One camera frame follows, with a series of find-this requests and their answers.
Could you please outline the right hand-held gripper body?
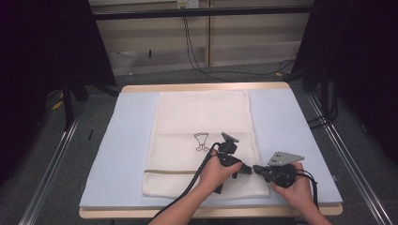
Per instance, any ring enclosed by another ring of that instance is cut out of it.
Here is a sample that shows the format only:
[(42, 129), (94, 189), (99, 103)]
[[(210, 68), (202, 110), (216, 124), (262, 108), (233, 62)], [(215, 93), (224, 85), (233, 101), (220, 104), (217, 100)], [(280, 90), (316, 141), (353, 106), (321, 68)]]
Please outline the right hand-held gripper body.
[(275, 152), (269, 159), (268, 165), (264, 167), (262, 175), (268, 183), (274, 183), (281, 188), (289, 188), (294, 184), (297, 176), (292, 163), (303, 159), (304, 156)]

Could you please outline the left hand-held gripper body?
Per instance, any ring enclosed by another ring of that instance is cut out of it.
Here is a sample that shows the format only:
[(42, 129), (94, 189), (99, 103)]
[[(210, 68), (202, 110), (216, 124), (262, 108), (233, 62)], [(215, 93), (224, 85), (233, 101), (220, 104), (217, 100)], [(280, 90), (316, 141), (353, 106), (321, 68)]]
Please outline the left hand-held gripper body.
[(236, 163), (239, 163), (240, 159), (234, 157), (234, 154), (237, 150), (238, 140), (226, 134), (225, 132), (222, 133), (222, 137), (224, 142), (218, 144), (218, 158), (221, 165), (224, 167), (230, 167)]

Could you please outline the white towel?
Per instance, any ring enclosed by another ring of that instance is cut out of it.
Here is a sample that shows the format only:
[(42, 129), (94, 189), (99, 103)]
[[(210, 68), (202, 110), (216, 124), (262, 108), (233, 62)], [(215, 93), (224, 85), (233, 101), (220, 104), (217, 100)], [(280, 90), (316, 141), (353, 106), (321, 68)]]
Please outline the white towel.
[(144, 194), (178, 197), (212, 144), (224, 142), (223, 134), (237, 140), (236, 158), (248, 166), (261, 162), (246, 91), (160, 93), (145, 165)]

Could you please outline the person's left hand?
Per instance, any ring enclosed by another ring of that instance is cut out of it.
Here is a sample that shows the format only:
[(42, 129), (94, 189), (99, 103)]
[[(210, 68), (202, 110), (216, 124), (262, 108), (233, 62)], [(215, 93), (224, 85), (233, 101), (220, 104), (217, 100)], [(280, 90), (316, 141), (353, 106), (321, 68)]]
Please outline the person's left hand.
[(217, 187), (222, 185), (228, 177), (233, 173), (237, 173), (241, 167), (241, 162), (235, 163), (232, 166), (223, 166), (217, 156), (217, 151), (213, 150), (200, 174), (200, 181), (197, 186), (200, 190), (203, 190), (207, 194), (211, 194)]

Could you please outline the person's right hand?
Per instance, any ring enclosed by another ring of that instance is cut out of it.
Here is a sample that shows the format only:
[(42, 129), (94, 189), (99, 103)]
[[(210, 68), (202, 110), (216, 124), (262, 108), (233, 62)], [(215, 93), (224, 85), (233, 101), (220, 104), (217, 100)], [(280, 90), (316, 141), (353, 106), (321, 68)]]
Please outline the person's right hand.
[(303, 216), (311, 209), (316, 209), (310, 181), (305, 176), (298, 175), (291, 187), (280, 187), (274, 183), (271, 183), (271, 187)]

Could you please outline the wooden table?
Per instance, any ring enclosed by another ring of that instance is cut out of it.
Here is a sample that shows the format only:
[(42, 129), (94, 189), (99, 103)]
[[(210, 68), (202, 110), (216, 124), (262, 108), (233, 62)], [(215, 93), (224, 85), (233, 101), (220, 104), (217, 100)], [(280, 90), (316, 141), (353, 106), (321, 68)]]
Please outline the wooden table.
[(142, 191), (154, 104), (162, 92), (215, 90), (248, 91), (261, 161), (266, 162), (276, 151), (304, 156), (304, 168), (317, 183), (320, 211), (331, 217), (342, 214), (341, 194), (290, 86), (285, 82), (236, 82), (123, 87), (87, 177), (80, 217), (151, 218), (170, 203), (168, 198), (146, 196)]

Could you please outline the black metal stand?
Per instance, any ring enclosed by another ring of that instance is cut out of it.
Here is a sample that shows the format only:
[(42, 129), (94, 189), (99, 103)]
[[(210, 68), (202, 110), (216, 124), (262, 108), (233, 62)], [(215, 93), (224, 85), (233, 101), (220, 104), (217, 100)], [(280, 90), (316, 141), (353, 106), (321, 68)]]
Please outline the black metal stand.
[(328, 70), (322, 67), (322, 75), (320, 81), (320, 95), (321, 95), (321, 112), (325, 120), (329, 120), (329, 78)]
[(85, 89), (86, 85), (93, 86), (94, 88), (100, 90), (108, 94), (111, 97), (117, 97), (119, 93), (105, 84), (100, 84), (99, 82), (94, 81), (93, 79), (89, 79), (86, 77), (79, 76), (64, 76), (61, 79), (62, 82), (62, 94), (63, 94), (63, 102), (66, 116), (66, 124), (65, 130), (68, 130), (74, 121), (74, 114), (71, 103), (71, 95), (74, 95), (79, 101), (86, 101), (89, 98), (89, 94)]

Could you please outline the light blue table mat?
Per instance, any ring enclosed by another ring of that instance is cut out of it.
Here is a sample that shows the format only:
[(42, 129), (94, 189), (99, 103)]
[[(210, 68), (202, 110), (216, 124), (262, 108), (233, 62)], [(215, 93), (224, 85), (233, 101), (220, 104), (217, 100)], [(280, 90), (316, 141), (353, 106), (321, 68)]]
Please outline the light blue table mat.
[(138, 92), (119, 96), (88, 175), (82, 208), (162, 207), (187, 187), (213, 143), (236, 138), (236, 157), (263, 165), (301, 155), (318, 200), (342, 197), (290, 88)]

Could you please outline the black curtain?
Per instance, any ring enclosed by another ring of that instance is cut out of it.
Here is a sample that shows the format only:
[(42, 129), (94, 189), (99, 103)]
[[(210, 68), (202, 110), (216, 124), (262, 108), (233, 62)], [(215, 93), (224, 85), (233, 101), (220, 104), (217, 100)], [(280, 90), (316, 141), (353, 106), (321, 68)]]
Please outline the black curtain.
[(0, 186), (24, 155), (53, 90), (84, 98), (115, 84), (88, 0), (0, 0)]
[(398, 0), (314, 0), (293, 71), (327, 76), (398, 164)]

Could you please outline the black horizontal bar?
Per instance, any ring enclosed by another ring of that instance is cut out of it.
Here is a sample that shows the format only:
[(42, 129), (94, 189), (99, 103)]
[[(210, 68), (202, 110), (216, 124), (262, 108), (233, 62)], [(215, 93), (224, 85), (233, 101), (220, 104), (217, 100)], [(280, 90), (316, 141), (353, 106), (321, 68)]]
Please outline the black horizontal bar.
[(310, 13), (314, 10), (315, 7), (312, 6), (230, 7), (230, 8), (217, 7), (217, 8), (98, 12), (94, 13), (92, 17), (96, 21), (107, 21), (107, 20), (158, 19), (158, 18), (176, 18), (176, 17), (295, 14), (295, 13)]

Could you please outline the metal floor rail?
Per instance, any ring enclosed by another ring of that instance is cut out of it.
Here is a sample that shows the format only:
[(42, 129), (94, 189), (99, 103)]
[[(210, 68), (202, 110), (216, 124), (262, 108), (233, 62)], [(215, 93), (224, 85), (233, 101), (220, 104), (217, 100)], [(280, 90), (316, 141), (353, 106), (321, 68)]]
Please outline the metal floor rail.
[(355, 159), (352, 158), (348, 148), (346, 147), (335, 126), (331, 122), (328, 122), (326, 119), (323, 118), (324, 113), (321, 111), (320, 100), (315, 96), (315, 94), (309, 94), (308, 98), (312, 103), (316, 114), (321, 117), (320, 121), (322, 122), (324, 130), (328, 133), (329, 138), (334, 145), (334, 148), (336, 149), (344, 165), (346, 166), (348, 173), (350, 174), (353, 182), (359, 190), (362, 199), (365, 201), (373, 217), (375, 218), (376, 224), (393, 225), (392, 220), (388, 215), (388, 212), (386, 211), (386, 208), (367, 182)]
[(38, 215), (51, 189), (51, 185), (55, 179), (64, 155), (69, 148), (69, 144), (74, 136), (75, 130), (78, 127), (81, 117), (82, 115), (78, 113), (69, 124), (69, 127), (63, 132), (63, 136), (54, 151), (54, 155), (49, 163), (49, 166), (47, 167), (47, 170), (43, 175), (36, 192), (31, 198), (26, 209), (24, 210), (23, 216), (20, 219), (18, 225), (36, 224)]

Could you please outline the white wall outlet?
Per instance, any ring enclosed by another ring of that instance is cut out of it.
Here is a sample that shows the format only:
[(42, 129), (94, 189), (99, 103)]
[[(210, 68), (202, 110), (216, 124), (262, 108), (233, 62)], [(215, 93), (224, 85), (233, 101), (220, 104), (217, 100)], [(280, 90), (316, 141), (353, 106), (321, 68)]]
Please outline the white wall outlet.
[(176, 0), (177, 8), (199, 8), (199, 0)]

